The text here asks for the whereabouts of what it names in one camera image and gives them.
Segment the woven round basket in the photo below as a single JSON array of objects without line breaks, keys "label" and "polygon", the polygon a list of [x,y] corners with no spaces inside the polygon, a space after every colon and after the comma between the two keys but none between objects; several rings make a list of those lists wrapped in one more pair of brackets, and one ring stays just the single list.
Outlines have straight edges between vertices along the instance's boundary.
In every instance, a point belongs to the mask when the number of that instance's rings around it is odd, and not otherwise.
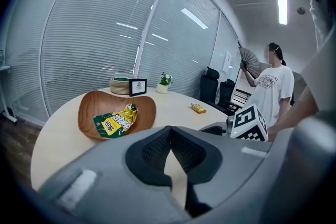
[{"label": "woven round basket", "polygon": [[110,79],[110,90],[112,93],[119,95],[129,95],[129,82],[127,81],[115,81],[114,77],[126,77],[134,79],[133,76],[126,76],[124,74],[117,74]]}]

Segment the brown wooden bowl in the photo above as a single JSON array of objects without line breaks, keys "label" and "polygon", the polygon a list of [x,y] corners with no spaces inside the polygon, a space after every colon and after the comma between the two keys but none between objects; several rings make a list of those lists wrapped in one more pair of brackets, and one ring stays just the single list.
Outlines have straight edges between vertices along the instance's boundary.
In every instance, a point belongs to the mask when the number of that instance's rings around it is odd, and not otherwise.
[{"label": "brown wooden bowl", "polygon": [[153,127],[156,118],[156,104],[151,97],[144,95],[129,97],[113,95],[111,92],[94,90],[86,93],[79,106],[78,127],[88,138],[95,142],[106,141],[100,136],[93,120],[94,116],[109,112],[122,111],[127,104],[134,103],[138,109],[135,123],[126,131],[126,135],[134,134]]}]

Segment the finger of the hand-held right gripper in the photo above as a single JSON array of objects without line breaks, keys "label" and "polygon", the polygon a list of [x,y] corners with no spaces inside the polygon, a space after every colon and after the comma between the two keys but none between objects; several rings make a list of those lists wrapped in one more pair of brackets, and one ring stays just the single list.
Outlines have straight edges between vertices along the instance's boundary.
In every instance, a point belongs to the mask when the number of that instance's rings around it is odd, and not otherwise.
[{"label": "finger of the hand-held right gripper", "polygon": [[222,136],[224,133],[224,130],[221,126],[213,125],[210,127],[205,127],[200,129],[201,132],[209,133],[209,134],[214,134],[218,136]]}]

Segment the black picture frame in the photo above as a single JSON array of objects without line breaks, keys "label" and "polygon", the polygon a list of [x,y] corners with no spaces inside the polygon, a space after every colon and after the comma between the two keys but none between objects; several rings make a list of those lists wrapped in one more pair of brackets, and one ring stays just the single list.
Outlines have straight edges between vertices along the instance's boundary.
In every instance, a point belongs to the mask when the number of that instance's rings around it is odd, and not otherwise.
[{"label": "black picture frame", "polygon": [[147,79],[129,79],[129,96],[134,97],[147,92]]}]

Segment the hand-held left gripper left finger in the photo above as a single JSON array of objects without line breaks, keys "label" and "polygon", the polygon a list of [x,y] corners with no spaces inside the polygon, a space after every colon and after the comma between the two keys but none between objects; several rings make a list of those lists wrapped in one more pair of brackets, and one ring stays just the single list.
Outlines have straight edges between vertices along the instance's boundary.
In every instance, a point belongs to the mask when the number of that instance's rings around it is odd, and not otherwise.
[{"label": "hand-held left gripper left finger", "polygon": [[170,132],[159,127],[99,143],[38,192],[77,220],[190,220],[164,172]]}]

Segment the orange snack packet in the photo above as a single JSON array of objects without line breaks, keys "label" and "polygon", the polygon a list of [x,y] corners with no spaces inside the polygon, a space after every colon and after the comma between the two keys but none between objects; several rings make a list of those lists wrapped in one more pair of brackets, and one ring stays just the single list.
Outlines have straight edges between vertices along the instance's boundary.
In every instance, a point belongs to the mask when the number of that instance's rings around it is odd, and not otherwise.
[{"label": "orange snack packet", "polygon": [[191,103],[191,108],[193,111],[195,111],[198,114],[202,114],[202,113],[206,113],[206,109],[204,107],[202,107],[200,104],[194,104]]}]

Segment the white slatted bench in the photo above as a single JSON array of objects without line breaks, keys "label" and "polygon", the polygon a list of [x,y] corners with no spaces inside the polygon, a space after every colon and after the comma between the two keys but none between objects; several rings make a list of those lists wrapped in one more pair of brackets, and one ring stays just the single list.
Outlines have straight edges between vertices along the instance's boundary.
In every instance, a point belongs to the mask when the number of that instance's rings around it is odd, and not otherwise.
[{"label": "white slatted bench", "polygon": [[231,102],[240,107],[243,107],[249,100],[250,96],[250,93],[240,89],[236,89],[232,95]]}]

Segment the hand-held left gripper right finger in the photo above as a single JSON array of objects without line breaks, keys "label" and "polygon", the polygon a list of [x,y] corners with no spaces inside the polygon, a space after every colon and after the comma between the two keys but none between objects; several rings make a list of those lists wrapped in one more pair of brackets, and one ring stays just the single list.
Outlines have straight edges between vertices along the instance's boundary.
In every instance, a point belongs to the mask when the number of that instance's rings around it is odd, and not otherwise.
[{"label": "hand-held left gripper right finger", "polygon": [[336,170],[336,112],[319,112],[281,131],[272,143],[201,133],[223,146],[213,178],[187,184],[191,217],[297,217],[319,211]]}]

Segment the black office chair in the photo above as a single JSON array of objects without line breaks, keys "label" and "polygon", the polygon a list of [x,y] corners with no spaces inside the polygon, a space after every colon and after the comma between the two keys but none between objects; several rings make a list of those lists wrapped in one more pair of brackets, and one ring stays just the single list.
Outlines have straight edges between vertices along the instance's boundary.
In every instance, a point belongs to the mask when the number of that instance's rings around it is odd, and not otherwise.
[{"label": "black office chair", "polygon": [[227,79],[225,82],[221,82],[219,86],[219,101],[217,106],[219,110],[225,113],[227,116],[233,116],[238,109],[241,109],[239,105],[231,102],[231,97],[234,91],[235,83],[231,79]]},{"label": "black office chair", "polygon": [[204,103],[215,103],[218,88],[219,72],[207,67],[205,75],[201,76],[199,99]]}]

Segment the person's light shirt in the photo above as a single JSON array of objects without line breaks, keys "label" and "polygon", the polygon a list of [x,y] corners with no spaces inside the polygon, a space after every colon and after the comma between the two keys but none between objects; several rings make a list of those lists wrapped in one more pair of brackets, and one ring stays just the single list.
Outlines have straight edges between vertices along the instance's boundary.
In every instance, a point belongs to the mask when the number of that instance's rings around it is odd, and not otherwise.
[{"label": "person's light shirt", "polygon": [[307,84],[300,98],[304,111],[314,115],[319,111],[336,110],[336,32],[325,41],[301,75]]}]

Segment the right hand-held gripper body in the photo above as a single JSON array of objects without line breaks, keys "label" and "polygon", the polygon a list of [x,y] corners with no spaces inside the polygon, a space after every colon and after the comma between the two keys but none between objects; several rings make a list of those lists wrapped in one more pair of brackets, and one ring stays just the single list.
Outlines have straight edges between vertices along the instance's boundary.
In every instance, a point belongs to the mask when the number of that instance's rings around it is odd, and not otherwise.
[{"label": "right hand-held gripper body", "polygon": [[240,140],[268,141],[265,119],[255,104],[242,108],[233,116],[228,116],[224,135]]}]

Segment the white paper notice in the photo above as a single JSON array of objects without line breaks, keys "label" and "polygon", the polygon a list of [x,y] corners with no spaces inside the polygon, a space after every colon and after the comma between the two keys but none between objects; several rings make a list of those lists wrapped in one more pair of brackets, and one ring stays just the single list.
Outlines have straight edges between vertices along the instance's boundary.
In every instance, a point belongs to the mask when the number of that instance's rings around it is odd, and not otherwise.
[{"label": "white paper notice", "polygon": [[228,74],[229,70],[231,69],[231,66],[230,66],[231,61],[232,61],[232,55],[227,50],[225,52],[225,56],[224,56],[224,61],[223,61],[223,66],[222,66],[222,73]]}]

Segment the white potted flower plant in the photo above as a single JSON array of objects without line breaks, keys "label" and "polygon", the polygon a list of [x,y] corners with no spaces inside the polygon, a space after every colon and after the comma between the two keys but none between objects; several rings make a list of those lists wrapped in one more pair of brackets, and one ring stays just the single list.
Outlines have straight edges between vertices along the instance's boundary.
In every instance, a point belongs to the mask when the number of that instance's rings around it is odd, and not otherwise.
[{"label": "white potted flower plant", "polygon": [[162,72],[160,82],[156,86],[156,91],[160,94],[166,94],[168,88],[173,83],[173,77],[166,72]]}]

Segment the yellow snack packet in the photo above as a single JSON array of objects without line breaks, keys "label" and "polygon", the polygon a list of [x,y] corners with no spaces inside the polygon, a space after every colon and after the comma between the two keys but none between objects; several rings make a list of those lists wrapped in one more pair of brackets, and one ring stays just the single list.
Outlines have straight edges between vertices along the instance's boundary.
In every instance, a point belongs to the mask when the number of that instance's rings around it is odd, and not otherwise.
[{"label": "yellow snack packet", "polygon": [[135,123],[138,110],[134,103],[127,104],[123,111],[93,117],[98,134],[103,138],[119,138]]}]

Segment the person's right forearm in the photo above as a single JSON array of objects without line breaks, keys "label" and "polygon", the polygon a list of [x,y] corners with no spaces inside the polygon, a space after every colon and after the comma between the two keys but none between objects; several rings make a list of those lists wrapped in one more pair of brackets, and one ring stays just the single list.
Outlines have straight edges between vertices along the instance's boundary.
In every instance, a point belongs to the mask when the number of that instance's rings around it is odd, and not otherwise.
[{"label": "person's right forearm", "polygon": [[316,101],[309,87],[306,87],[294,106],[268,129],[268,140],[273,142],[280,131],[297,126],[300,121],[315,115],[318,111]]}]

